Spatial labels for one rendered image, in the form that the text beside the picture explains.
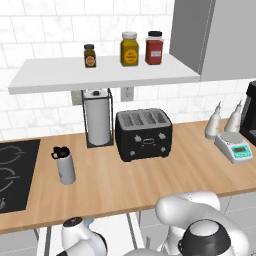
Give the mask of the open white drawer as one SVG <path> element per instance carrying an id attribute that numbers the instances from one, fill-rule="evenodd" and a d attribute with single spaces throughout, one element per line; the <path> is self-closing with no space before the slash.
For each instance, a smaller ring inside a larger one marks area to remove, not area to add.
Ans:
<path id="1" fill-rule="evenodd" d="M 98 218 L 89 227 L 106 239 L 108 256 L 123 256 L 135 248 L 144 247 L 134 212 Z M 56 256 L 63 251 L 61 228 L 62 225 L 55 225 L 40 229 L 36 256 Z"/>

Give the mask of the black four-slot toaster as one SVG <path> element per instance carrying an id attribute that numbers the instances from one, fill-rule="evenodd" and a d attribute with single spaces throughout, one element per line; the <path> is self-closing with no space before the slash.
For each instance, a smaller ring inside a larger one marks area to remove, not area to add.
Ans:
<path id="1" fill-rule="evenodd" d="M 172 122 L 159 108 L 120 111 L 115 119 L 115 141 L 124 162 L 167 157 L 172 145 Z"/>

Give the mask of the white paper towel roll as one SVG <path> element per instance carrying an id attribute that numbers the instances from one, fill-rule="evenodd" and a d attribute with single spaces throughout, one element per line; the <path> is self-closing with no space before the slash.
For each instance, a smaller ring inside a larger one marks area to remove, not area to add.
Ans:
<path id="1" fill-rule="evenodd" d="M 109 100 L 105 90 L 88 90 L 85 94 L 85 108 L 89 142 L 104 145 L 110 140 Z"/>

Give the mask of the white black-capped water bottle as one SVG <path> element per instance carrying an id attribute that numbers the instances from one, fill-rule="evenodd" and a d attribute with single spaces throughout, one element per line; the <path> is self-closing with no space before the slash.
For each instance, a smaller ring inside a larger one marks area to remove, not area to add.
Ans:
<path id="1" fill-rule="evenodd" d="M 71 185 L 76 180 L 73 158 L 68 147 L 54 147 L 51 153 L 57 162 L 60 181 L 64 185 Z"/>

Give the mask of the yellow spice jar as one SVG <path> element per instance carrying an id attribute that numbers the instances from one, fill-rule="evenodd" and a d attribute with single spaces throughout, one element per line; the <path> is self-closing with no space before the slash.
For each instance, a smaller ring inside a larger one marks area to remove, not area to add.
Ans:
<path id="1" fill-rule="evenodd" d="M 138 65 L 139 46 L 136 32 L 123 32 L 120 44 L 120 61 L 123 66 Z"/>

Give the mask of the small brown spice jar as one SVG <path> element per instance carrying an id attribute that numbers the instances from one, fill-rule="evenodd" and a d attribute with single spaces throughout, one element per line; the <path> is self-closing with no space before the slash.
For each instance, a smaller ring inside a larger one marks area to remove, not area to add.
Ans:
<path id="1" fill-rule="evenodd" d="M 96 66 L 96 54 L 93 44 L 84 45 L 84 61 L 86 68 L 92 68 Z"/>

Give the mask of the red spice jar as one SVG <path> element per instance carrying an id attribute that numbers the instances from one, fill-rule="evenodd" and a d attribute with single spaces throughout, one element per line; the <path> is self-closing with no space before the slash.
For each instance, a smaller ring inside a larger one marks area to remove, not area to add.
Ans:
<path id="1" fill-rule="evenodd" d="M 161 31 L 149 31 L 146 39 L 145 61 L 149 65 L 160 65 L 162 62 L 163 39 Z"/>

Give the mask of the white squeeze bottle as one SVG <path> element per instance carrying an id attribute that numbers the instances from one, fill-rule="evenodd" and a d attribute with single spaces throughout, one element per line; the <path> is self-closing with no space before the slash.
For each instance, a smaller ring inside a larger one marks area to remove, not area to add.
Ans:
<path id="1" fill-rule="evenodd" d="M 238 103 L 224 127 L 225 132 L 239 132 L 241 123 L 241 108 L 242 104 Z"/>
<path id="2" fill-rule="evenodd" d="M 218 104 L 215 108 L 214 113 L 211 115 L 205 127 L 204 133 L 207 139 L 214 140 L 215 137 L 220 132 L 220 120 L 221 120 L 220 110 L 221 110 L 221 104 Z"/>

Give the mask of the white kitchen scale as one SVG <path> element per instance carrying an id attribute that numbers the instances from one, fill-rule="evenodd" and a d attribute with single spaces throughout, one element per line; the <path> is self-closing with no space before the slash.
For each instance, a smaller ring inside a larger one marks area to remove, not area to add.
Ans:
<path id="1" fill-rule="evenodd" d="M 214 144 L 232 163 L 244 163 L 253 159 L 249 144 L 238 133 L 222 132 L 216 136 Z"/>

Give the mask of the black hob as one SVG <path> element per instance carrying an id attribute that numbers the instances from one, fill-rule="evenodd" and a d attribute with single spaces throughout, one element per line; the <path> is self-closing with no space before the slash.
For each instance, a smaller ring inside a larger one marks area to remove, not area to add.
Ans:
<path id="1" fill-rule="evenodd" d="M 0 143 L 0 214 L 26 209 L 40 140 Z"/>

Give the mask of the black coffee machine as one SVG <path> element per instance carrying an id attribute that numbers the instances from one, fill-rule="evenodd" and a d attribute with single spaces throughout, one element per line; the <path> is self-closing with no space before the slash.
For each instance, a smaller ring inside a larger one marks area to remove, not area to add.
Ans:
<path id="1" fill-rule="evenodd" d="M 246 95 L 240 133 L 256 147 L 256 80 L 249 83 Z"/>

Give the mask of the white wall socket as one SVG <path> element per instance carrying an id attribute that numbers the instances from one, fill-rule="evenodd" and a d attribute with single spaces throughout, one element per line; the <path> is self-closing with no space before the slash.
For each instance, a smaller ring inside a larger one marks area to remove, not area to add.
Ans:
<path id="1" fill-rule="evenodd" d="M 134 88 L 133 87 L 122 87 L 121 88 L 121 101 L 127 102 L 134 99 Z"/>
<path id="2" fill-rule="evenodd" d="M 82 104 L 82 91 L 75 90 L 71 92 L 72 105 L 81 105 Z"/>

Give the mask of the white wall shelf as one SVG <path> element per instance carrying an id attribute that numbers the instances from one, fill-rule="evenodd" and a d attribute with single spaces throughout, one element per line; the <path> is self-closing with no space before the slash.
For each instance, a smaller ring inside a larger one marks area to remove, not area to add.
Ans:
<path id="1" fill-rule="evenodd" d="M 27 59 L 8 90 L 10 94 L 135 87 L 199 82 L 200 75 L 170 54 L 160 65 L 123 67 L 118 56 L 98 56 L 94 68 L 86 68 L 82 57 Z"/>

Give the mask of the grey wall cupboard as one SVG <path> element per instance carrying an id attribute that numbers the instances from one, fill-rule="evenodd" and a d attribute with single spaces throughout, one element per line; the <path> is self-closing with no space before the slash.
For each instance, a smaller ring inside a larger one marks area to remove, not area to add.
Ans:
<path id="1" fill-rule="evenodd" d="M 256 78 L 256 0 L 175 0 L 170 54 L 203 81 Z"/>

